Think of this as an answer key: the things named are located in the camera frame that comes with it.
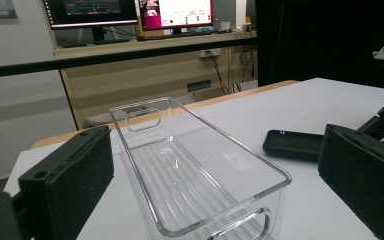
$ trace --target wooden desk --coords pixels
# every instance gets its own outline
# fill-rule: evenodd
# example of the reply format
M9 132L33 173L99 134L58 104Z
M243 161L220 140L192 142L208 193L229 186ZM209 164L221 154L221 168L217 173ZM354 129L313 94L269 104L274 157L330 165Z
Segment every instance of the wooden desk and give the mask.
M274 83L274 84L270 84L270 85L259 87L259 88L254 88L254 89L246 90L246 91L243 91L243 92L233 93L233 94L224 95L224 96L221 96L221 97L212 98L212 99L208 99L208 100L204 100L204 101L200 101L200 102L196 102L196 103L191 103L191 104L186 105L186 107L188 109L195 109L195 108L198 108L198 107L203 107L203 106L206 106L206 105L210 105L210 104L214 104L214 103L218 103L218 102L223 102L223 101L239 98L239 97L246 96L246 95L251 95L251 94L254 94L254 93L269 91L269 90L272 90L272 89L280 88L280 87L287 86L287 85L290 85L290 84L294 84L294 83L297 83L297 82L298 81L287 80L287 81L283 81L283 82L279 82L279 83ZM108 126L111 129L114 129L114 124L113 123L108 124ZM76 135L77 133L79 133L81 131L82 130L76 131L76 132L70 132L70 133L58 135L58 136L55 136L55 137L50 137L50 138L39 140L39 141L33 143L31 148L38 148L38 147L42 147L42 146L46 146L46 145L50 145L50 144L54 144L54 143L58 143L58 142L67 141L68 139L72 138L74 135Z

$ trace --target gray wall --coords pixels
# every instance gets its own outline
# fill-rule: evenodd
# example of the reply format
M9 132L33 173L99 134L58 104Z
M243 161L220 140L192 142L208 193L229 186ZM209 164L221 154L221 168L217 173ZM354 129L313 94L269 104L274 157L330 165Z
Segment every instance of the gray wall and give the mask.
M13 3L18 18L0 19L0 66L53 59L40 1ZM0 78L0 179L35 141L74 130L57 71Z

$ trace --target computer screen display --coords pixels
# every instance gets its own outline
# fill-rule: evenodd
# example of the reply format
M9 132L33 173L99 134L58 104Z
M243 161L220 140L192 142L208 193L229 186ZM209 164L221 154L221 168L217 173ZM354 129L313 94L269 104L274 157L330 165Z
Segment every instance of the computer screen display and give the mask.
M212 26L212 0L138 0L142 29L173 29Z
M138 23L135 0L43 0L52 30Z

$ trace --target keyboard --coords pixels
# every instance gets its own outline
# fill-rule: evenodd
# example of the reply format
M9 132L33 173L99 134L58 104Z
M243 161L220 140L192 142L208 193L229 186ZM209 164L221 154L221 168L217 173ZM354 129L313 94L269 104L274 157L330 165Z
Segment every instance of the keyboard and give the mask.
M211 35L213 31L205 31L205 32L185 32L185 33L179 33L179 34L169 34L164 35L164 38L181 38L181 37L195 37L195 36L205 36L205 35Z
M129 39L112 39L112 40L104 40L104 41L95 41L95 45L102 45L102 44L111 44L111 43L123 43L123 42L130 42Z
M171 38L182 38L182 37L195 37L195 36L205 36L211 35L213 31L205 31L205 32L184 32L179 34L169 34L169 35L160 35L160 36L138 36L136 38L137 41L148 41L148 40L163 40L163 39L171 39Z

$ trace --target table surface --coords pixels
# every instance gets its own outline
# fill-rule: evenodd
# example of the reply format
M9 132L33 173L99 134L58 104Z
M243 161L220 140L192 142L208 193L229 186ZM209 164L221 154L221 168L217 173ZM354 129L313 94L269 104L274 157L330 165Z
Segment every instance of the table surface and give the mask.
M327 123L357 129L384 106L384 89L311 79L194 109L292 175L280 239L376 239L319 177L317 164L268 156L262 150L271 129L323 134ZM111 138L118 138L112 131ZM5 191L19 191L17 178L62 143L20 153ZM113 152L120 146L113 146ZM123 164L84 226L79 239L151 239Z
M273 83L273 84L259 87L259 88L254 88L254 89L250 89L250 90L246 90L246 91L242 91L242 92L237 92L237 93L233 93L233 94L229 94L229 95L224 95L221 97L216 97L216 98L211 98L211 99L204 100L204 101L191 103L191 104L186 105L186 107L188 109L196 109L199 107L204 107L207 105L211 105L211 104L215 104L215 103L219 103L219 102L223 102L223 101L227 101L227 100L231 100L231 99L235 99L235 98L239 98L239 97L244 97L244 96L255 94L255 93L273 90L273 89L284 87L284 86L294 84L294 83L298 83L298 81L286 80L286 81L282 81L279 83ZM111 129L114 129L114 124L110 123L107 125ZM47 145L58 143L58 142L65 142L81 131L84 131L84 130L80 130L80 131L76 131L76 132L70 132L70 133L66 133L66 134L62 134L62 135L58 135L58 136L39 140L39 141L33 143L31 148L43 147L43 146L47 146Z

